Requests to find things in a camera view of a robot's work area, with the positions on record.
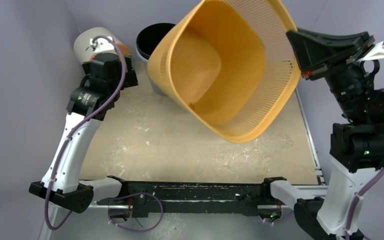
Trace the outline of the yellow mesh basket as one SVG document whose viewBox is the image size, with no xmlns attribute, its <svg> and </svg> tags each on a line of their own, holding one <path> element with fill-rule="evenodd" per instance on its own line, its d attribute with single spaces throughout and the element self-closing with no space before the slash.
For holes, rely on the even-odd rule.
<svg viewBox="0 0 384 240">
<path fill-rule="evenodd" d="M 279 0 L 203 0 L 151 54 L 150 79 L 221 138 L 258 138 L 301 78 Z"/>
</svg>

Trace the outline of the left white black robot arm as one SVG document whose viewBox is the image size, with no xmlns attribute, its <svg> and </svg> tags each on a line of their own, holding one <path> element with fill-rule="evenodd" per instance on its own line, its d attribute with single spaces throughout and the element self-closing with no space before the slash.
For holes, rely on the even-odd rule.
<svg viewBox="0 0 384 240">
<path fill-rule="evenodd" d="M 123 73 L 122 62 L 114 53 L 99 53 L 82 64 L 85 76 L 71 94 L 63 135 L 51 166 L 40 181 L 30 184 L 29 192 L 75 213 L 84 212 L 92 202 L 110 198 L 126 203 L 129 191 L 115 177 L 80 181 L 79 175 L 90 143 L 115 98 L 101 106 L 117 89 Z"/>
</svg>

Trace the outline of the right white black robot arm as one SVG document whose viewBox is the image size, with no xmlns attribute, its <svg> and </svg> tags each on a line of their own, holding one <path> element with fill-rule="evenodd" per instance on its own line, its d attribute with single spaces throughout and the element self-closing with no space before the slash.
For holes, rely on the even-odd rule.
<svg viewBox="0 0 384 240">
<path fill-rule="evenodd" d="M 364 195 L 384 174 L 384 88 L 375 75 L 384 59 L 384 41 L 368 32 L 328 35 L 305 29 L 286 36 L 303 78 L 323 78 L 345 124 L 330 135 L 331 177 L 324 197 L 291 185 L 285 178 L 263 181 L 260 196 L 292 208 L 295 220 L 314 240 L 362 240 L 357 220 Z"/>
</svg>

